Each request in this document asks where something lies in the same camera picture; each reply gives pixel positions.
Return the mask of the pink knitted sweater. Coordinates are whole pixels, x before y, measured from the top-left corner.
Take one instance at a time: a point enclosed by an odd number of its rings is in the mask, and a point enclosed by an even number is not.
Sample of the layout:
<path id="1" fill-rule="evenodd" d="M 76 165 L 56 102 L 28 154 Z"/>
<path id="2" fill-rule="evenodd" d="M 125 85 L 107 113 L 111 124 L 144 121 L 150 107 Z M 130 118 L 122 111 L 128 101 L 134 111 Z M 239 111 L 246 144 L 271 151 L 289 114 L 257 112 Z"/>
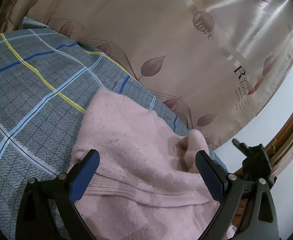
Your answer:
<path id="1" fill-rule="evenodd" d="M 100 164 L 75 205 L 97 239 L 198 239 L 219 208 L 195 166 L 201 132 L 179 136 L 127 96 L 97 90 L 70 163 L 91 149 Z"/>

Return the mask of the grey plaid bed sheet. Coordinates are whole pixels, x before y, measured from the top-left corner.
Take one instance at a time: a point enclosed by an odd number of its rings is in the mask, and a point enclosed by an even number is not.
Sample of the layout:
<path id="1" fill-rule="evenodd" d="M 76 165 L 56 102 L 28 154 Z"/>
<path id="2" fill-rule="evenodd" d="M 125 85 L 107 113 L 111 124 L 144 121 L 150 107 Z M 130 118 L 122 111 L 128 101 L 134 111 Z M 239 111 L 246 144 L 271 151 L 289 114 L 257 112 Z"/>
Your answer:
<path id="1" fill-rule="evenodd" d="M 101 50 L 32 21 L 0 34 L 0 230 L 7 239 L 15 239 L 28 179 L 72 168 L 83 117 L 100 88 L 156 112 L 179 136 L 191 132 L 170 104 Z"/>

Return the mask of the beige leaf-print curtain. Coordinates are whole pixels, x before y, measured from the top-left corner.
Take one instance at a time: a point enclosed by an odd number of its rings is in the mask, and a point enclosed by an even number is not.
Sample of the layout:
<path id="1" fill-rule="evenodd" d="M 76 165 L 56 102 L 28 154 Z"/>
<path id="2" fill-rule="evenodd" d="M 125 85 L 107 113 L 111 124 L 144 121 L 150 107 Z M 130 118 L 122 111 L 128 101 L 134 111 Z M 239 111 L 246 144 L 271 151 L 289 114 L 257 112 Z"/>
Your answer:
<path id="1" fill-rule="evenodd" d="M 269 102 L 293 64 L 292 0 L 3 0 L 121 64 L 218 148 Z"/>

